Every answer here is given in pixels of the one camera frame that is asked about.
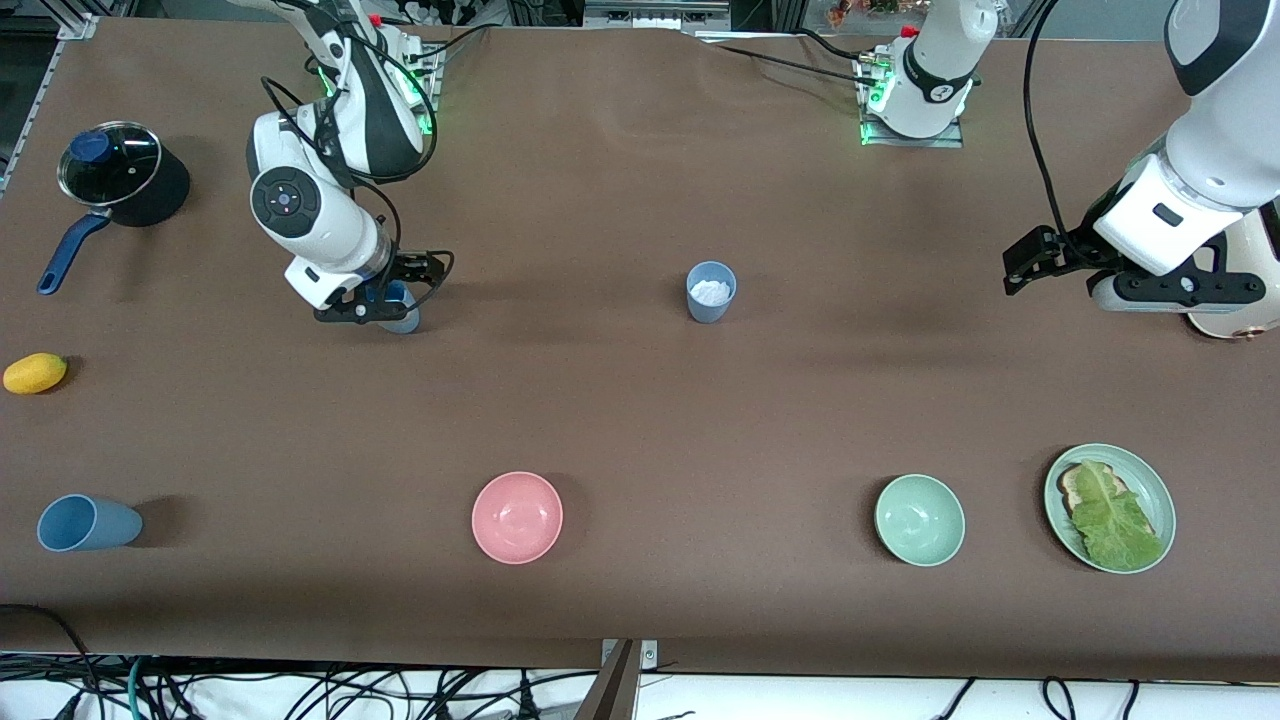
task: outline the blue plastic cup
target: blue plastic cup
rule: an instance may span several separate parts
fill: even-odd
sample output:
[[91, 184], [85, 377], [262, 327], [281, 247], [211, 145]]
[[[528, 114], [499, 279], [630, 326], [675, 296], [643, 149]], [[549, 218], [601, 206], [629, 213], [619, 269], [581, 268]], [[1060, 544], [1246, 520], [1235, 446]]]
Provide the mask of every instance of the blue plastic cup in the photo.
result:
[[64, 495], [40, 515], [36, 537], [45, 550], [72, 552], [128, 544], [142, 532], [142, 515], [101, 497]]
[[[728, 300], [723, 305], [703, 305], [694, 300], [694, 286], [703, 281], [726, 283], [728, 286]], [[728, 304], [733, 302], [733, 296], [737, 295], [737, 278], [733, 277], [733, 270], [730, 270], [728, 265], [723, 263], [714, 260], [699, 263], [694, 265], [692, 270], [689, 270], [689, 277], [685, 278], [685, 295], [689, 297], [689, 314], [695, 320], [699, 323], [714, 323], [724, 316]]]
[[[372, 291], [367, 291], [370, 300], [372, 300]], [[408, 307], [413, 305], [413, 293], [410, 292], [408, 286], [402, 281], [392, 281], [387, 284], [387, 301], [399, 302], [401, 305]], [[410, 334], [417, 329], [419, 323], [422, 320], [422, 311], [417, 307], [410, 310], [408, 315], [404, 315], [401, 320], [389, 320], [385, 323], [378, 323], [387, 332], [396, 334]]]

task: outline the sandwich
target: sandwich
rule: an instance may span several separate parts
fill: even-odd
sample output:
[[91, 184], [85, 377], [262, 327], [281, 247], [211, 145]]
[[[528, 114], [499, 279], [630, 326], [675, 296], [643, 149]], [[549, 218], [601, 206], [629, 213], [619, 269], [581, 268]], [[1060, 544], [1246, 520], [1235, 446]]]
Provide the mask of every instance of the sandwich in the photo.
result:
[[1164, 552], [1138, 496], [1103, 462], [1085, 460], [1059, 479], [1071, 524], [1089, 560], [1108, 570], [1142, 570]]

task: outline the brown table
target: brown table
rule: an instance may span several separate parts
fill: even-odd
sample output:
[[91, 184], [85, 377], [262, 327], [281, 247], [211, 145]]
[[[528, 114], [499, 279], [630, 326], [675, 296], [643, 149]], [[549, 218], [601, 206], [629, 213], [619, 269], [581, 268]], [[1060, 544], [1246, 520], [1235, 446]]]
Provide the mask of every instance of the brown table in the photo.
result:
[[[0, 204], [5, 361], [79, 359], [47, 396], [0, 397], [4, 601], [110, 652], [582, 666], [643, 637], [682, 670], [1276, 679], [1280, 345], [1101, 313], [1083, 275], [1002, 295], [1000, 252], [1048, 217], [1023, 51], [991, 47], [965, 149], [929, 151], [860, 146], [840, 81], [675, 32], [492, 32], [449, 65], [435, 160], [390, 188], [406, 247], [458, 254], [394, 337], [311, 320], [250, 214], [259, 76], [314, 95], [293, 31], [105, 20]], [[1041, 58], [1075, 219], [1185, 99], [1158, 45]], [[116, 118], [169, 141], [191, 200], [95, 236], [40, 297], [79, 211], [56, 158]], [[708, 258], [741, 282], [716, 327], [682, 297]], [[1162, 471], [1179, 532], [1155, 570], [1093, 571], [1050, 533], [1043, 473], [1087, 441]], [[522, 568], [468, 529], [509, 469], [567, 506]], [[965, 507], [937, 569], [872, 529], [909, 471]], [[143, 547], [40, 550], [41, 509], [74, 491], [140, 506]]]

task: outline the lid knob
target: lid knob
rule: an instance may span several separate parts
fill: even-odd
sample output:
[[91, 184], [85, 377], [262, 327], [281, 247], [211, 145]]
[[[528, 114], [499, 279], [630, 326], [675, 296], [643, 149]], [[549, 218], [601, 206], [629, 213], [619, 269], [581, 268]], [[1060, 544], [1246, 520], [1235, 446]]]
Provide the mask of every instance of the lid knob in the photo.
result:
[[101, 163], [111, 155], [111, 138], [102, 131], [82, 132], [72, 140], [68, 150], [81, 163]]

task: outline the green plate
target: green plate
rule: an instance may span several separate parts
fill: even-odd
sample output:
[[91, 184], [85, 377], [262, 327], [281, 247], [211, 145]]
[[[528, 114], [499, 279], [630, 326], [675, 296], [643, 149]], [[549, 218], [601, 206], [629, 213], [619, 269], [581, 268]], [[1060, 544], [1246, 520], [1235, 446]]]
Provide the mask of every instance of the green plate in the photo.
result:
[[964, 509], [928, 475], [902, 475], [876, 501], [876, 533], [893, 555], [920, 568], [942, 565], [964, 542]]
[[[1089, 553], [1084, 550], [1084, 538], [1080, 537], [1075, 525], [1071, 524], [1071, 516], [1066, 512], [1066, 498], [1062, 496], [1062, 489], [1057, 486], [1059, 479], [1062, 478], [1062, 473], [1085, 460], [1097, 460], [1098, 462], [1111, 465], [1116, 471], [1116, 477], [1124, 480], [1124, 484], [1138, 496], [1138, 506], [1147, 515], [1147, 520], [1151, 521], [1151, 527], [1156, 530], [1156, 538], [1160, 539], [1160, 544], [1164, 548], [1160, 552], [1160, 557], [1146, 568], [1112, 570], [1089, 560]], [[1091, 568], [1117, 575], [1132, 575], [1155, 568], [1169, 555], [1169, 548], [1174, 546], [1174, 532], [1178, 529], [1178, 516], [1174, 514], [1174, 498], [1169, 496], [1169, 488], [1165, 487], [1165, 482], [1160, 479], [1156, 470], [1151, 465], [1147, 465], [1142, 457], [1114, 445], [1080, 445], [1059, 456], [1053, 461], [1053, 466], [1048, 469], [1048, 477], [1044, 479], [1044, 514], [1048, 515], [1048, 525], [1053, 528], [1057, 539], [1062, 541], [1062, 544], [1071, 551], [1071, 555], [1079, 557]]]

